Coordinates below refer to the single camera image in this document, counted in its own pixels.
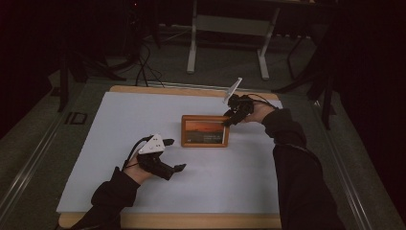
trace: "photo in frame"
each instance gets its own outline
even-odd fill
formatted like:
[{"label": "photo in frame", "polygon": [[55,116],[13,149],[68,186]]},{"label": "photo in frame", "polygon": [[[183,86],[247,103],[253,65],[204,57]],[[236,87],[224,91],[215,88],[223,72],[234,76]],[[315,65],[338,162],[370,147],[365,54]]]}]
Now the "photo in frame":
[{"label": "photo in frame", "polygon": [[230,128],[225,116],[182,116],[182,147],[227,147]]}]

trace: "white table leg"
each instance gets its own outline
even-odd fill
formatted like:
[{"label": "white table leg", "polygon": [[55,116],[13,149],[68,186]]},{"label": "white table leg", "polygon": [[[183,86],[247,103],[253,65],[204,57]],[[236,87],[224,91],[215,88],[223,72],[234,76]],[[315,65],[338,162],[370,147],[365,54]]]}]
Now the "white table leg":
[{"label": "white table leg", "polygon": [[278,19],[278,15],[281,9],[276,8],[274,15],[272,16],[272,21],[269,23],[268,32],[265,35],[265,41],[261,49],[258,49],[258,60],[259,60],[259,69],[262,79],[265,81],[269,80],[268,68],[266,67],[265,53],[268,49],[269,41],[271,40],[272,33],[274,32],[275,25]]},{"label": "white table leg", "polygon": [[188,68],[186,72],[188,74],[194,73],[194,64],[196,62],[196,7],[197,7],[197,0],[193,1],[193,17],[192,17],[192,43],[191,49],[189,50],[189,59],[188,59]]}]

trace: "hand-mounted device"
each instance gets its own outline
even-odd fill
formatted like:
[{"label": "hand-mounted device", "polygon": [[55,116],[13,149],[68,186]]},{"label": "hand-mounted device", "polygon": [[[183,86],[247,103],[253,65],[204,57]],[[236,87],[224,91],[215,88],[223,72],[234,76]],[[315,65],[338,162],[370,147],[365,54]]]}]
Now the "hand-mounted device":
[{"label": "hand-mounted device", "polygon": [[[254,102],[267,104],[274,109],[278,109],[276,106],[272,105],[268,101],[266,101],[263,97],[257,94],[247,94],[239,96],[234,94],[236,91],[239,83],[242,81],[242,78],[238,78],[237,82],[227,90],[226,96],[224,98],[224,103],[227,104],[230,109],[224,114],[224,116],[230,117],[226,121],[223,122],[225,127],[229,127],[230,125],[236,125],[248,115],[254,112]],[[261,100],[255,100],[250,98],[250,96],[256,96],[261,98]]]},{"label": "hand-mounted device", "polygon": [[[139,150],[135,150],[138,145],[140,145],[144,141],[147,141],[147,143]],[[141,169],[154,175],[158,175],[159,177],[162,177],[166,180],[170,180],[174,173],[182,172],[186,167],[186,164],[171,167],[163,163],[161,159],[159,159],[159,156],[164,153],[165,147],[171,146],[173,142],[173,139],[163,140],[161,135],[159,134],[144,137],[143,139],[138,141],[132,148],[131,153],[128,155],[128,158],[124,161],[122,170],[134,166],[128,165],[128,162],[130,161],[134,152],[138,151],[137,164],[141,167]]]}]

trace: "person's right hand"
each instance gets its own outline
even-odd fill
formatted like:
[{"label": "person's right hand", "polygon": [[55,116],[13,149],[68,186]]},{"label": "person's right hand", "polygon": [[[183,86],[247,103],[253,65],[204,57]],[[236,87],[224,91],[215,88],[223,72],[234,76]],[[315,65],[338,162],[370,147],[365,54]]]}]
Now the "person's right hand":
[{"label": "person's right hand", "polygon": [[264,103],[254,103],[254,112],[246,116],[243,123],[258,122],[262,123],[263,118],[275,109]]}]

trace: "person's left hand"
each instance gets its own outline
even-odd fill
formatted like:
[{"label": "person's left hand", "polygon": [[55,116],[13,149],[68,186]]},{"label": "person's left hand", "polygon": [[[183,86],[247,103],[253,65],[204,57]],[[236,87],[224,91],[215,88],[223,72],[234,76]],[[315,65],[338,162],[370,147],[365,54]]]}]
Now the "person's left hand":
[{"label": "person's left hand", "polygon": [[141,185],[145,180],[152,177],[152,173],[141,169],[141,167],[138,165],[137,154],[138,152],[132,156],[131,160],[127,164],[129,167],[124,169],[124,173]]}]

